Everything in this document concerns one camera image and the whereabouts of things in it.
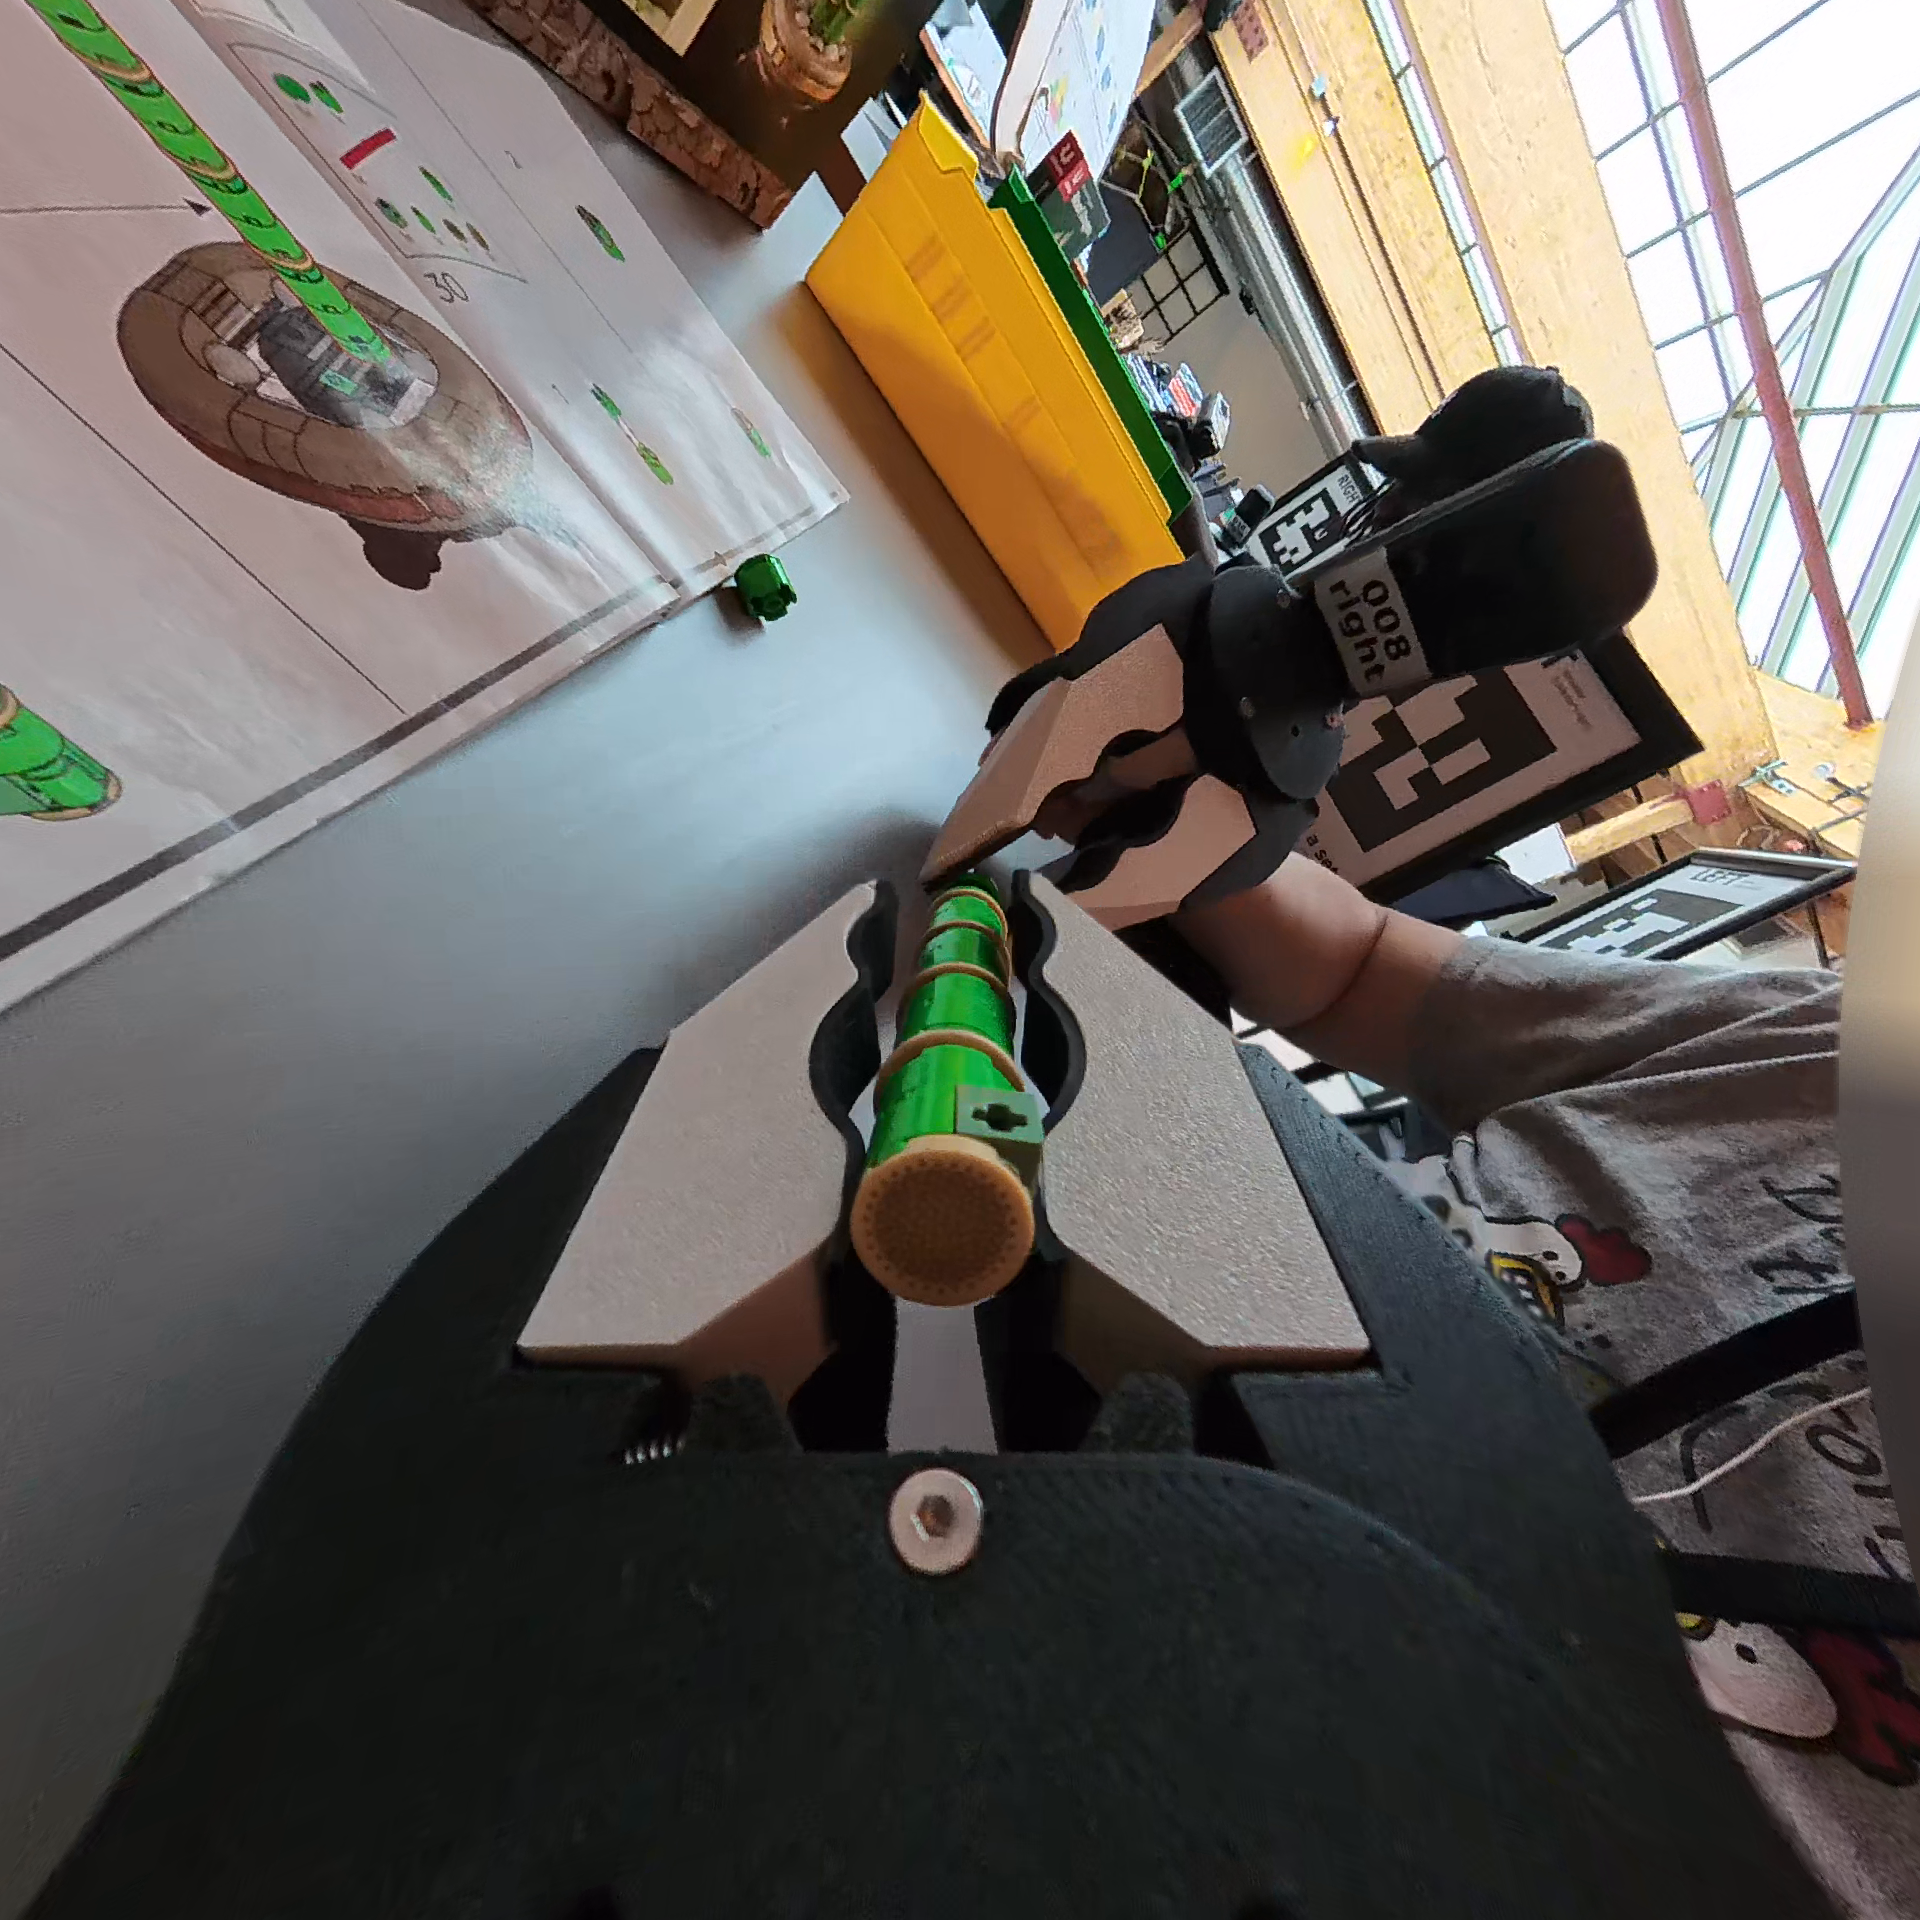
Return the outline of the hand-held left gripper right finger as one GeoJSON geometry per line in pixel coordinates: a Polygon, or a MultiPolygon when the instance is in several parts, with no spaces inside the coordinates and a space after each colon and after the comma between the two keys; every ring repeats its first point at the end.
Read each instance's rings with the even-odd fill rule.
{"type": "Polygon", "coordinates": [[[1015,879],[1020,1065],[1078,1369],[1355,1369],[1369,1339],[1232,1031],[1048,879],[1015,879]]]}

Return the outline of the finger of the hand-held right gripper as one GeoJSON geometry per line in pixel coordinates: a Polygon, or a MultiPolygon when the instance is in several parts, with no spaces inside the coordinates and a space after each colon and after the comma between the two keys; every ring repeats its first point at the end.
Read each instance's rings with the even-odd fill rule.
{"type": "Polygon", "coordinates": [[[1212,776],[1188,776],[1104,808],[1049,861],[1049,885],[1100,927],[1176,917],[1196,896],[1222,896],[1271,873],[1280,808],[1248,801],[1212,776]]]}
{"type": "Polygon", "coordinates": [[[1100,811],[1187,776],[1184,660],[1158,625],[1020,706],[936,837],[922,885],[972,872],[1031,832],[1075,840],[1100,811]]]}

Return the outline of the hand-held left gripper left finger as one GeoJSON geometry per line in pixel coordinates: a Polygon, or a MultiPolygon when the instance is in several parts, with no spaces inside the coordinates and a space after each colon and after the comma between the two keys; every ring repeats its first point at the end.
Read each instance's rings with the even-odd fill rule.
{"type": "Polygon", "coordinates": [[[663,1044],[523,1323],[529,1362],[814,1373],[867,1144],[896,890],[865,881],[663,1044]]]}

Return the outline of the green brick bamboo stalk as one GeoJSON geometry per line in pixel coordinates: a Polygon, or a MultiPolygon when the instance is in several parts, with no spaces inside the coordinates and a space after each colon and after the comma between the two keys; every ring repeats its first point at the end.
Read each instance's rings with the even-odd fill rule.
{"type": "Polygon", "coordinates": [[[1015,1042],[1009,907],[962,872],[928,912],[849,1217],[852,1253],[899,1301],[983,1306],[1035,1250],[1046,1112],[1015,1042]]]}

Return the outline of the grey desk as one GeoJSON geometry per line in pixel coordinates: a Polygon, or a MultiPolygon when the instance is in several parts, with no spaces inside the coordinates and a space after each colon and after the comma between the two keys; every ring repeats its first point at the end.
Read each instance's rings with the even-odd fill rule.
{"type": "Polygon", "coordinates": [[[303,1405],[420,1250],[859,881],[1049,657],[771,231],[519,57],[849,487],[712,595],[6,1016],[6,1916],[79,1839],[303,1405]]]}

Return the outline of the large framed marker sign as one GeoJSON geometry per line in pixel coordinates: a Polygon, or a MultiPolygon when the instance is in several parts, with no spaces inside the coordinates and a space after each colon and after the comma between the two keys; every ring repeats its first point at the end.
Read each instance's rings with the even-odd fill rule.
{"type": "Polygon", "coordinates": [[[1353,706],[1299,851],[1393,904],[1699,749],[1635,644],[1614,636],[1353,706]]]}

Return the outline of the yellow plastic bin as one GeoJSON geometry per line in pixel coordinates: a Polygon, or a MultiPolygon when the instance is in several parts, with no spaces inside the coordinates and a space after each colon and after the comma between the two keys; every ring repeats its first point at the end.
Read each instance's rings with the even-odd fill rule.
{"type": "Polygon", "coordinates": [[[924,103],[807,289],[1048,642],[1176,564],[1168,505],[979,162],[924,103]]]}

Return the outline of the green plastic bin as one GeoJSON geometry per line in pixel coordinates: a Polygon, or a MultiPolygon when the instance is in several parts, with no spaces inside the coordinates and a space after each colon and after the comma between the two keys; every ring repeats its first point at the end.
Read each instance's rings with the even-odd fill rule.
{"type": "Polygon", "coordinates": [[[1159,487],[1168,505],[1168,519],[1179,519],[1193,505],[1188,479],[1163,441],[1131,371],[1114,348],[1114,339],[1104,317],[1100,317],[1094,296],[1073,269],[1034,192],[1020,173],[1010,173],[995,187],[991,207],[1007,213],[1015,224],[1073,339],[1088,360],[1100,388],[1106,393],[1121,426],[1142,455],[1148,476],[1159,487]]]}

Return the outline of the window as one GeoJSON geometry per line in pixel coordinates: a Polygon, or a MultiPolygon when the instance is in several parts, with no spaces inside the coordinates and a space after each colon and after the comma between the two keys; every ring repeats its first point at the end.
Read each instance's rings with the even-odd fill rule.
{"type": "Polygon", "coordinates": [[[1759,309],[1866,706],[1916,628],[1913,3],[1492,5],[1548,27],[1747,657],[1831,698],[1740,296],[1759,309]]]}

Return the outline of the small framed marker sign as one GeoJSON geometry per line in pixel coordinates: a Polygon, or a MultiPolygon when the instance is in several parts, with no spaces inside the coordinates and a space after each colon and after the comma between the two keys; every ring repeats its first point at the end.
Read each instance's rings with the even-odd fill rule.
{"type": "Polygon", "coordinates": [[[1811,905],[1854,879],[1856,861],[1847,857],[1694,848],[1507,939],[1534,951],[1667,963],[1811,905]]]}

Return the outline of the person's grey printed shirt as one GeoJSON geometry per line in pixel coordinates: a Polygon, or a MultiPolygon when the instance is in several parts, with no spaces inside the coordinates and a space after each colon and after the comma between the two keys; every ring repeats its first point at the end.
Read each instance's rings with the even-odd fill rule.
{"type": "Polygon", "coordinates": [[[1435,1154],[1398,1167],[1591,1415],[1672,1562],[1736,1760],[1839,1916],[1916,1916],[1913,1564],[1854,1320],[1840,978],[1470,939],[1430,1001],[1435,1154]]]}

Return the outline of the white printed poster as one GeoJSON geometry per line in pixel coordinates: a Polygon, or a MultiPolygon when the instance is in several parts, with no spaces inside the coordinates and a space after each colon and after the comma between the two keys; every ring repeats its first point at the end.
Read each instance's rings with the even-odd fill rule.
{"type": "Polygon", "coordinates": [[[1038,168],[1073,137],[1103,177],[1158,31],[1155,3],[1027,3],[1004,48],[985,5],[942,3],[919,41],[958,121],[1000,168],[1038,168]]]}

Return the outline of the brick model instruction booklet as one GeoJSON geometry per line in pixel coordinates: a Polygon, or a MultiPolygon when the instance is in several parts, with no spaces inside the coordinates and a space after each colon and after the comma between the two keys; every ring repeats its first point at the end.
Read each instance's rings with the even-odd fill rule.
{"type": "Polygon", "coordinates": [[[6,5],[2,994],[849,493],[507,44],[6,5]]]}

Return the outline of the red metal post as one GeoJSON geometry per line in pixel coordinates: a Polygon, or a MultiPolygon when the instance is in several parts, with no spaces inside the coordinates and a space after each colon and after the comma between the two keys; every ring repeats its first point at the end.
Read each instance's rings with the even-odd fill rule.
{"type": "Polygon", "coordinates": [[[1676,75],[1678,103],[1687,119],[1690,141],[1700,171],[1722,268],[1731,284],[1736,321],[1751,363],[1761,415],[1767,424],[1771,466],[1792,517],[1799,564],[1815,601],[1846,724],[1852,731],[1862,731],[1875,722],[1875,715],[1866,698],[1850,616],[1846,612],[1833,577],[1833,556],[1818,511],[1818,496],[1814,493],[1808,481],[1792,400],[1784,380],[1782,360],[1769,336],[1761,282],[1744,240],[1738,189],[1712,109],[1712,89],[1699,57],[1687,5],[1657,3],[1655,11],[1663,23],[1664,47],[1676,75]]]}

